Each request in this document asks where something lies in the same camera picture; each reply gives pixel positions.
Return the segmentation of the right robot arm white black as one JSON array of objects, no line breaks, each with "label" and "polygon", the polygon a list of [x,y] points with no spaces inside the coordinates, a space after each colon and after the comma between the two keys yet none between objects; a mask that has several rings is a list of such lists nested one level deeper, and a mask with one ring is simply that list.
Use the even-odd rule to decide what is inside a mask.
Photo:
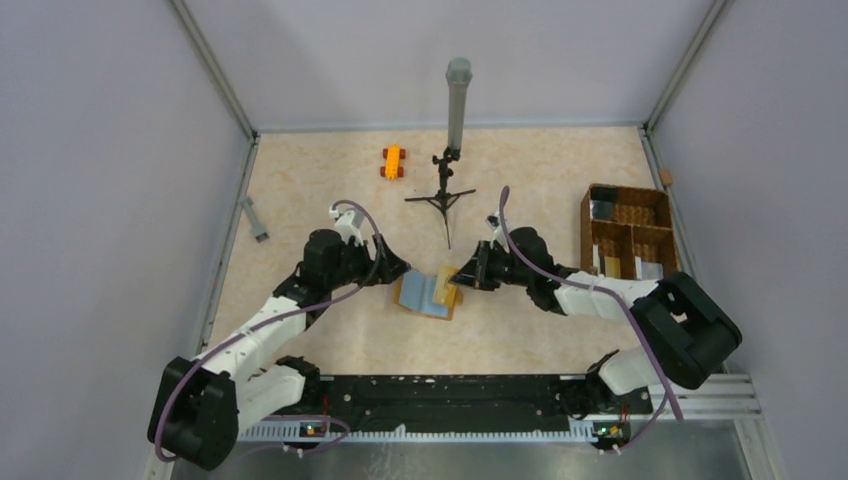
[{"label": "right robot arm white black", "polygon": [[478,243],[451,279],[458,286],[525,290],[542,311],[625,323],[639,341],[605,355],[589,370],[589,404],[612,412],[634,390],[672,383],[696,390],[741,345],[739,327],[688,274],[659,280],[596,276],[554,261],[532,227]]}]

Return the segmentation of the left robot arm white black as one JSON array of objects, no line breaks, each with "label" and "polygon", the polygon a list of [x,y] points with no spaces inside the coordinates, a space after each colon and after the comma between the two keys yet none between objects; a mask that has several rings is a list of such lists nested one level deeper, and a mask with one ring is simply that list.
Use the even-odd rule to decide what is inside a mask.
[{"label": "left robot arm white black", "polygon": [[410,271],[381,234],[372,239],[368,245],[335,230],[313,231],[293,273],[242,327],[194,358],[166,365],[147,431],[160,460],[214,470],[239,435],[264,418],[288,406],[302,414],[317,407],[313,365],[271,357],[335,304],[334,291],[390,285]]}]

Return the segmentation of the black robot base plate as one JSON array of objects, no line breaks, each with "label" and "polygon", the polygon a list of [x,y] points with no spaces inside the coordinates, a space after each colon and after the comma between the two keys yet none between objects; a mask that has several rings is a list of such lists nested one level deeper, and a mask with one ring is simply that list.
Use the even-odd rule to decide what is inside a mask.
[{"label": "black robot base plate", "polygon": [[329,375],[301,358],[283,362],[305,367],[307,381],[301,399],[277,415],[329,416],[354,433],[565,432],[592,415],[653,411],[646,388],[616,396],[595,375]]}]

